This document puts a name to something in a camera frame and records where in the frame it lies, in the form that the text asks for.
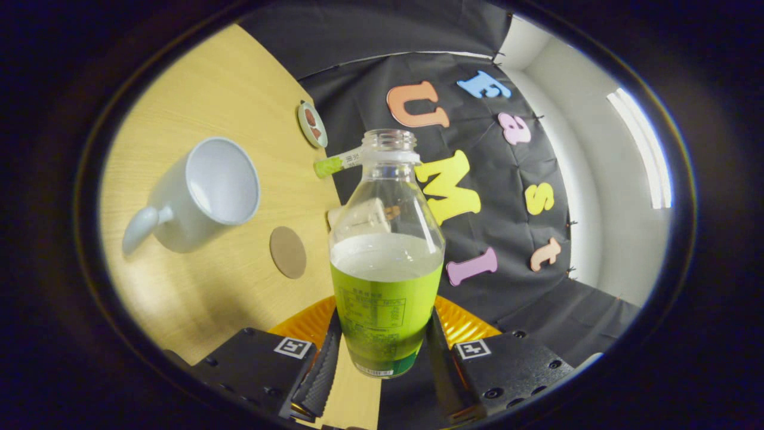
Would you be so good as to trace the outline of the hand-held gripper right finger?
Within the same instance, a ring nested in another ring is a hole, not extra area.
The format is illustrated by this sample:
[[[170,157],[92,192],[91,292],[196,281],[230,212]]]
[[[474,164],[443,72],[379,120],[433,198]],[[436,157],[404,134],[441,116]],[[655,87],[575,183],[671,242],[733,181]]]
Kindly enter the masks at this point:
[[[426,340],[437,400],[452,425],[515,411],[575,373],[524,330],[502,332],[440,296]]]

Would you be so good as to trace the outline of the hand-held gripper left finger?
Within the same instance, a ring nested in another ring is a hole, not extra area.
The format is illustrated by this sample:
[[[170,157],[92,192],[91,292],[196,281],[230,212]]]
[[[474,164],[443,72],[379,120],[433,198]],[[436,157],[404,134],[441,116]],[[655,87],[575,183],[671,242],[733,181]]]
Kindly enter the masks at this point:
[[[273,327],[246,327],[189,371],[257,413],[285,420],[323,416],[339,360],[341,327],[333,296]]]

